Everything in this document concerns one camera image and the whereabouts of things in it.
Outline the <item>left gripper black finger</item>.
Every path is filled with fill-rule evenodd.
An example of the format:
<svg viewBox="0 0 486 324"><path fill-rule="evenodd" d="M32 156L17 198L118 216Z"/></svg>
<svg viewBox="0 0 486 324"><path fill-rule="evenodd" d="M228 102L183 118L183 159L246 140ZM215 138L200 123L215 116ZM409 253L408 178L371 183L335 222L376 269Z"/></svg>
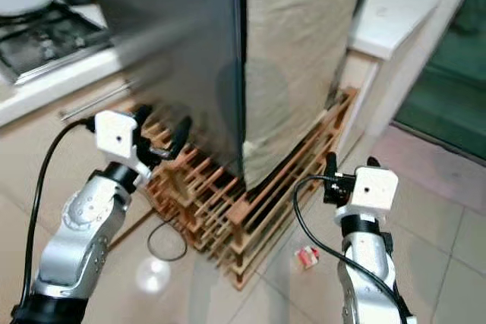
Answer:
<svg viewBox="0 0 486 324"><path fill-rule="evenodd" d="M177 159L180 152L190 136L192 126L191 116L184 116L182 120L174 127L172 137L168 146L168 159Z"/></svg>
<svg viewBox="0 0 486 324"><path fill-rule="evenodd" d="M150 139L143 136L143 129L152 115L153 107L146 105L146 103L139 103L135 109L133 109L133 119L136 122L136 128L133 130L133 143L149 143Z"/></svg>

